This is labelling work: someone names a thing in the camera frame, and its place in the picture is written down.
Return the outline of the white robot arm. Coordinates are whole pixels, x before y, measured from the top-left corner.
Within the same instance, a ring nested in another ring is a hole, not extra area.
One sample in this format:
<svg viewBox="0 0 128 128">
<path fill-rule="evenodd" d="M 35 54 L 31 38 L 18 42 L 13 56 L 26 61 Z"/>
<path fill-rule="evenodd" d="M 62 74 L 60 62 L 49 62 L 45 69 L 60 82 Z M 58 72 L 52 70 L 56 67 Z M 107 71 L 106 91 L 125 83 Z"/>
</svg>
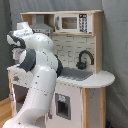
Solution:
<svg viewBox="0 0 128 128">
<path fill-rule="evenodd" d="M 53 53 L 54 42 L 47 35 L 36 33 L 27 22 L 18 23 L 17 29 L 7 34 L 7 42 L 13 59 L 19 61 L 11 66 L 12 78 L 17 83 L 29 82 L 29 88 L 19 112 L 2 128 L 39 128 L 35 123 L 50 109 L 62 63 Z"/>
</svg>

